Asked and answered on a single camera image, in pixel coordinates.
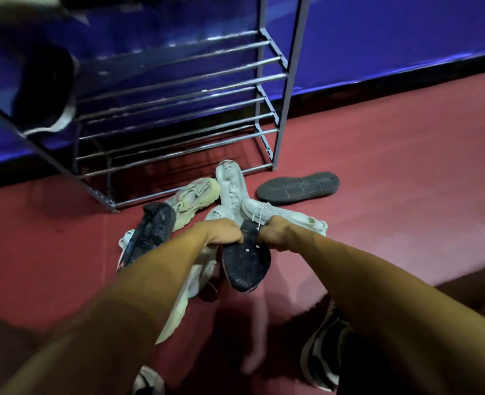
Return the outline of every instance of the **person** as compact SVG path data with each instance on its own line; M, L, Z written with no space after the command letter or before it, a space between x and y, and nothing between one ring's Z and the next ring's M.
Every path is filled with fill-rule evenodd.
M218 219L143 255L28 359L0 395L128 393L201 250L242 240L233 221ZM299 253L339 307L331 305L305 347L313 384L328 390L338 378L338 394L366 393L354 392L362 385L389 393L387 380L401 379L391 387L398 393L485 394L485 317L476 310L381 258L278 216L259 240ZM378 361L386 374L376 376L364 360Z

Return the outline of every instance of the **red floor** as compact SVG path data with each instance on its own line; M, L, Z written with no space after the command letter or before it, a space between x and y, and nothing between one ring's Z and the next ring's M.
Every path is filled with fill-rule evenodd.
M247 149L238 148L241 165L256 158ZM208 170L231 152L172 167ZM328 237L429 283L485 265L485 74L292 119L279 169L246 183L252 194L272 177L324 170L339 176L339 192L291 208L328 222ZM42 331L75 312L114 278L117 241L141 214L141 206L107 213L59 176L1 188L0 317ZM255 292L238 294L224 284L218 301L190 301L180 328L151 360L169 387L318 392L296 378L297 353L318 318L302 313L324 288L298 256L272 258Z

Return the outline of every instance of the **black baseboard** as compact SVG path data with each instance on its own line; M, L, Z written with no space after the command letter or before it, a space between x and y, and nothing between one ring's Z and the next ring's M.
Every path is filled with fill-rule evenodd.
M394 75L365 80L351 85L333 87L317 92L309 92L292 97L289 118L305 116L317 112L328 111L346 105L386 97L401 92L417 90L450 80L461 79L485 72L485 55L458 60L451 63L434 65L414 69ZM228 119L226 112L217 115L218 119ZM194 124L206 125L209 117L196 119ZM170 128L179 130L181 124ZM68 166L72 149L65 148L57 151L58 159L65 161ZM29 155L0 164L0 187L23 183L58 174L57 170L37 155Z

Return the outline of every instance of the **shoe rack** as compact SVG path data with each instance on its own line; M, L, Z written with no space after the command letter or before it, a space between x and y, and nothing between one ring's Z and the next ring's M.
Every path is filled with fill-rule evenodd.
M206 46L207 52L199 52L184 58L167 61L165 62L165 65L188 63L191 61L207 64L208 58L255 50L256 60L251 63L215 72L208 72L206 74L189 76L178 80L163 81L140 87L121 89L119 91L100 92L91 95L88 98L78 99L73 157L70 166L61 163L55 158L53 152L39 140L35 139L35 137L22 134L9 115L1 109L0 124L15 136L19 137L30 150L43 157L62 174L83 186L90 195L112 212L118 212L120 208L170 195L180 189L172 188L170 190L138 197L136 199L116 202L113 197L113 173L131 169L136 166L147 165L160 160L222 147L246 139L255 139L258 142L263 142L268 160L265 161L265 164L247 169L243 171L243 173L246 174L264 169L274 170L277 168L279 162L281 143L287 123L290 99L292 97L310 0L298 0L289 56L286 56L279 49L273 38L266 31L265 18L267 5L268 0L260 0L258 28L256 30L200 39L194 42L193 45L196 46L199 44ZM233 39L236 39L239 44L236 46L225 46L226 42ZM272 53L270 58L265 58L266 48ZM280 73L267 76L263 75L263 67L272 64L277 64L280 67ZM193 84L195 86L193 88L197 89L196 86L199 86L200 82L206 81L206 79L224 79L224 77L229 78L230 75L233 76L233 74L247 71L255 72L254 78L242 81L235 80L234 82L227 84L223 82L220 86L206 87L206 85L204 85L203 87L198 87L199 90L184 92L170 97L154 97L153 99L148 100L142 99L141 102L133 102L130 104L121 103L118 107L98 109L99 105L105 105L106 100L112 101L113 99L123 99L124 97L127 98L127 96L134 96L135 94L150 94L150 92L159 89L168 89L179 85ZM273 80L284 80L285 82L282 105L279 112L276 112L262 87L263 84ZM223 98L229 98L230 96L242 93L252 94L254 96L243 101L226 104L221 103ZM147 115L148 112L161 111L164 109L171 110L171 108L186 104L197 103L199 105L201 102L212 100L215 100L216 102L214 107L205 109L198 108L198 110L194 112L164 116L155 120L138 120L142 117L142 114ZM163 133L164 126L175 122L225 111L232 111L234 109L248 106L251 106L254 111L252 116L249 117L238 118L236 120L226 121L191 131L178 132L172 135L163 134L156 138L147 138L147 140L144 137L139 142L131 143L122 141L122 139L127 139L135 133L148 133L154 129L156 129L158 133ZM131 116L137 118L134 124L124 123L120 125L120 119ZM261 119L273 119L274 127L264 131L260 125ZM95 127L105 127L106 125L111 124L113 125L107 127L105 130L95 129ZM273 147L265 137L266 134L270 133L277 133ZM118 136L118 141L114 141L113 143L112 138L115 136ZM93 151L84 152L84 149L87 149L87 144L91 145ZM82 168L81 165L84 163L89 163L91 168ZM91 178L96 176L105 177L107 187L107 192L105 194L91 185Z

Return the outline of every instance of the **forearm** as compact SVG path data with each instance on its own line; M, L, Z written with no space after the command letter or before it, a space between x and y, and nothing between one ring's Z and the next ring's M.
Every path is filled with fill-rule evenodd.
M192 227L124 269L0 394L124 394L208 243Z
M422 390L485 393L485 318L367 252L300 227L289 236L354 328Z

